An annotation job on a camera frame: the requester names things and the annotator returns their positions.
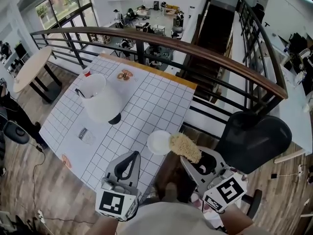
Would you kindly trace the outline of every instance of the beige sponge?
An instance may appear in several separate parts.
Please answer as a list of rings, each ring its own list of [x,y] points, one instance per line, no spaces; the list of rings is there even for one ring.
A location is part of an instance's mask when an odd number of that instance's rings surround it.
[[[183,133],[176,133],[170,137],[170,148],[177,155],[184,156],[193,163],[201,159],[201,152],[196,144]]]

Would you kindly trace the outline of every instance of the round wooden table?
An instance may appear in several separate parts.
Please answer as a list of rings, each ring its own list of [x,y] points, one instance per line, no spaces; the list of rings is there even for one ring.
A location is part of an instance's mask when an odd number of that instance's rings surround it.
[[[62,83],[46,64],[51,53],[52,47],[46,46],[37,51],[26,61],[14,80],[13,91],[15,93],[21,92],[27,85],[30,85],[30,87],[32,87],[35,92],[44,99],[44,103],[52,103],[57,98],[61,92]],[[54,80],[48,86],[44,85],[44,83],[37,77],[42,68],[44,68]],[[44,92],[33,83],[33,80],[43,88]]]

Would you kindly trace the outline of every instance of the grid tablecloth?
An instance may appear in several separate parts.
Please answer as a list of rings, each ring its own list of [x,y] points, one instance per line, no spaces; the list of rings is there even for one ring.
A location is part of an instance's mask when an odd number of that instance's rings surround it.
[[[148,136],[155,130],[175,133],[183,122],[194,90],[160,75],[98,56],[90,65],[91,73],[101,73],[112,85],[124,86],[125,107],[116,125],[94,123],[74,92],[84,77],[80,75],[57,102],[40,134],[51,150],[91,189],[104,176],[109,162],[129,151],[141,154],[138,189],[144,193],[162,164],[164,156],[152,154]],[[134,83],[117,84],[122,69],[134,73]]]

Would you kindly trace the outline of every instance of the black table base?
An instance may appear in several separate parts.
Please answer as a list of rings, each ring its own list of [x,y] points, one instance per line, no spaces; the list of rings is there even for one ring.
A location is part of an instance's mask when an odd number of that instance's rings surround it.
[[[29,85],[34,89],[42,98],[44,104],[52,103],[60,94],[62,90],[62,83],[60,80],[53,74],[52,70],[50,70],[49,66],[45,65],[45,70],[52,77],[54,81],[52,81],[48,86],[44,85],[44,83],[38,78],[35,77],[35,81],[43,88],[43,92],[33,83],[31,82]]]

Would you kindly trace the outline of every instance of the red and white paper cup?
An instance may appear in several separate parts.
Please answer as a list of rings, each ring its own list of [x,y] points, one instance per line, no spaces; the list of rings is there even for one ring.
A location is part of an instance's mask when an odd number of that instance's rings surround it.
[[[89,69],[89,68],[84,68],[84,69],[83,69],[83,74],[84,74],[85,77],[90,76],[90,75],[91,75],[90,69]]]

